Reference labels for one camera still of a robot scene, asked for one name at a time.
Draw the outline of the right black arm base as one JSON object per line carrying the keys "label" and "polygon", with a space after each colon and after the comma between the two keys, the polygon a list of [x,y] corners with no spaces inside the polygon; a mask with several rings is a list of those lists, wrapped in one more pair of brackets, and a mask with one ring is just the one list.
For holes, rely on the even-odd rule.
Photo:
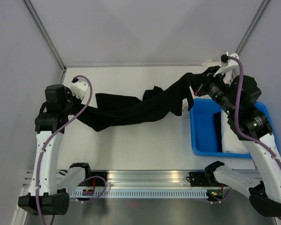
{"label": "right black arm base", "polygon": [[188,180],[192,187],[221,187],[213,175],[206,172],[189,172]]}

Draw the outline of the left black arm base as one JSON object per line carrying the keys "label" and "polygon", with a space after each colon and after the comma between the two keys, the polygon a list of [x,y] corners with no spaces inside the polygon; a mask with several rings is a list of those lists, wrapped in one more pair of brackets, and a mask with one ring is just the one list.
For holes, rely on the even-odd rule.
{"label": "left black arm base", "polygon": [[88,187],[104,187],[107,181],[107,172],[98,171],[88,174],[83,181],[82,185]]}

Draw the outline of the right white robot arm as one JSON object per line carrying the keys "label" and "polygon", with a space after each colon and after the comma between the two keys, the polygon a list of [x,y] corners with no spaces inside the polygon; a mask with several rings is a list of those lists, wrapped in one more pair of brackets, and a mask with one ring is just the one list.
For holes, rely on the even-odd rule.
{"label": "right white robot arm", "polygon": [[255,104],[261,95],[254,78],[237,76],[226,84],[218,67],[195,74],[194,94],[208,95],[226,113],[228,124],[250,153],[261,181],[246,177],[220,161],[205,168],[207,184],[224,184],[247,197],[262,216],[281,218],[281,159],[269,118]]}

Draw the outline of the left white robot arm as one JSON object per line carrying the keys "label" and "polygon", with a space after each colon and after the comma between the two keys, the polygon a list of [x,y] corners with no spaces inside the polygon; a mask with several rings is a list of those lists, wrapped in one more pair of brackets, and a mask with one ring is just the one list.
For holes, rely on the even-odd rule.
{"label": "left white robot arm", "polygon": [[18,198],[18,206],[32,215],[64,215],[70,194],[79,184],[89,185],[93,174],[88,163],[73,163],[57,179],[60,145],[69,124],[69,115],[84,98],[89,85],[78,81],[71,87],[55,84],[46,87],[45,99],[35,119],[37,152],[28,193]]}

